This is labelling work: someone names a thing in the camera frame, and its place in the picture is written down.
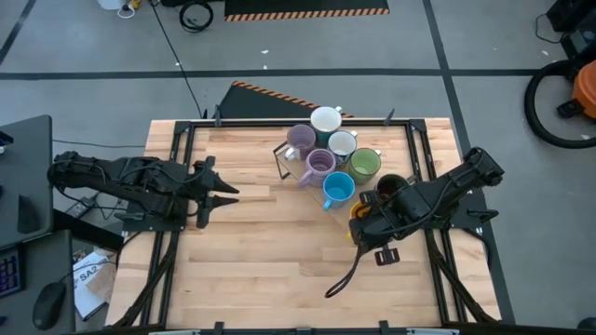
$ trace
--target green mug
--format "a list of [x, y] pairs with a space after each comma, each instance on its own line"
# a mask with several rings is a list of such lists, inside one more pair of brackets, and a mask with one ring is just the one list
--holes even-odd
[[356, 184], [371, 180], [381, 168], [381, 156], [373, 149], [362, 148], [355, 151], [347, 165], [347, 174]]

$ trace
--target blue mug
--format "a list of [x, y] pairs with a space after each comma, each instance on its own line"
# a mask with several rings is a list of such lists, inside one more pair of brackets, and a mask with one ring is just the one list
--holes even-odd
[[355, 191], [356, 184], [352, 177], [344, 172], [333, 172], [323, 182], [323, 194], [325, 194], [323, 209], [328, 211], [330, 208], [342, 208]]

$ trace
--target computer mouse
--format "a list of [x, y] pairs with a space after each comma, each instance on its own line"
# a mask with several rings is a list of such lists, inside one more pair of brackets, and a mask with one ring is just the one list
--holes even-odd
[[49, 283], [42, 288], [34, 305], [34, 326], [40, 330], [54, 327], [60, 318], [60, 310], [66, 295], [66, 285], [59, 282]]

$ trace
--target keyboard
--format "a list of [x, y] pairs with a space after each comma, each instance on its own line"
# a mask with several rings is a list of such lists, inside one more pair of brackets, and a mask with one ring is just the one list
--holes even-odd
[[19, 249], [0, 250], [0, 299], [24, 289], [22, 272]]

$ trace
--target orange vacuum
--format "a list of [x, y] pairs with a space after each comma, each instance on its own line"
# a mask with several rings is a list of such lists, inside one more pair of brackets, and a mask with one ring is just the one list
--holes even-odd
[[562, 117], [584, 113], [596, 119], [596, 60], [584, 66], [577, 74], [572, 99], [557, 108]]
[[596, 60], [580, 63], [578, 60], [559, 60], [538, 70], [534, 75], [524, 97], [524, 112], [530, 129], [536, 136], [552, 145], [566, 149], [586, 149], [596, 147], [596, 138], [587, 140], [561, 139], [544, 128], [535, 109], [535, 94], [538, 85], [548, 75], [566, 75], [574, 80], [572, 99], [557, 108], [563, 118], [584, 114], [596, 120]]

